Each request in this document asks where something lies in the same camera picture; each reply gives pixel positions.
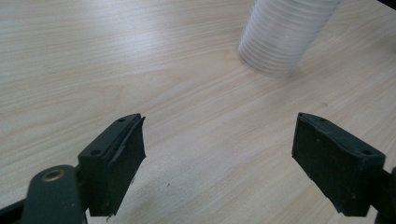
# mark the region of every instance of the wood grain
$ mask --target wood grain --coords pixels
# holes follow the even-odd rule
[[[140,112],[148,157],[109,223],[373,223],[374,209],[337,214],[290,151],[303,111],[396,166],[396,12],[343,1],[294,75],[273,78],[236,55],[251,4],[2,1],[0,206]]]

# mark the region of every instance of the stacked plastic cups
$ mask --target stacked plastic cups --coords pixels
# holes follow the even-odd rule
[[[239,42],[239,57],[264,75],[291,75],[339,3],[256,0]]]

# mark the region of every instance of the wooden table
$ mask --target wooden table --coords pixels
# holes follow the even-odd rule
[[[302,111],[396,165],[396,12],[343,1],[295,74],[273,78],[236,55],[251,4],[0,2],[1,207],[141,113],[148,157],[108,223],[373,223],[374,209],[337,214],[291,143]]]

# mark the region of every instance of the light wood surface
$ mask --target light wood surface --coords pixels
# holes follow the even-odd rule
[[[396,11],[343,1],[295,74],[273,78],[236,55],[251,4],[1,1],[1,207],[141,113],[148,156],[108,223],[373,223],[374,209],[337,214],[291,142],[311,113],[396,166]]]

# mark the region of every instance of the screw hole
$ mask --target screw hole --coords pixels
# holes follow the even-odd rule
[[[42,177],[41,180],[44,182],[50,182],[57,180],[64,176],[64,170],[52,170],[47,173],[45,173]]]
[[[91,151],[91,155],[92,156],[97,156],[99,154],[100,154],[100,150],[98,150],[98,149],[95,149],[95,150]]]
[[[367,155],[367,156],[373,155],[373,152],[371,152],[369,150],[363,150],[361,153],[363,153],[364,155]]]

